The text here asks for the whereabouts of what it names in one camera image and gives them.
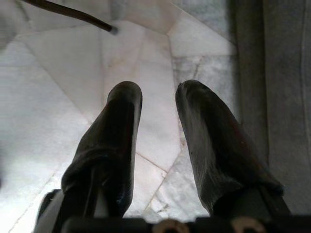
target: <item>marble floor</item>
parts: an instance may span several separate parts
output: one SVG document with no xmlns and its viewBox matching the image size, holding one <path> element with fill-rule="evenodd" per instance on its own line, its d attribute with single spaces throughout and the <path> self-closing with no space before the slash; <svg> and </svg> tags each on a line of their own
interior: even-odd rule
<svg viewBox="0 0 311 233">
<path fill-rule="evenodd" d="M 80 138 L 125 80 L 143 92 L 134 199 L 125 217 L 208 215 L 174 94 L 179 82 L 200 80 L 240 119 L 235 45 L 185 12 L 167 35 L 114 24 L 116 36 L 82 25 L 18 35 L 0 51 L 0 232 L 32 230 L 42 198 L 60 187 Z"/>
</svg>

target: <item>dark rod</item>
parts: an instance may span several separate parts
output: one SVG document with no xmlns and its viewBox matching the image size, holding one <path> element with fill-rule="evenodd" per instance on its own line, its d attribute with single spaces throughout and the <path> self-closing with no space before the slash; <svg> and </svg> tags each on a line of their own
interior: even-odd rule
<svg viewBox="0 0 311 233">
<path fill-rule="evenodd" d="M 47 11 L 51 11 L 54 13 L 58 13 L 61 15 L 69 16 L 72 18 L 76 18 L 76 19 L 88 22 L 90 24 L 95 25 L 96 27 L 99 27 L 99 28 L 101 28 L 107 32 L 111 32 L 113 34 L 116 34 L 116 32 L 117 32 L 116 27 L 111 26 L 111 25 L 109 25 L 109 24 L 107 24 L 107 23 L 105 23 L 105 22 L 103 22 L 103 21 L 101 21 L 101 20 L 99 20 L 93 16 L 90 16 L 84 12 L 71 9 L 69 7 L 58 5 L 58 4 L 55 4 L 53 2 L 49 2 L 49 1 L 45 1 L 45 0 L 22 0 L 22 1 L 27 2 L 33 6 L 42 8 L 42 9 L 47 10 Z"/>
</svg>

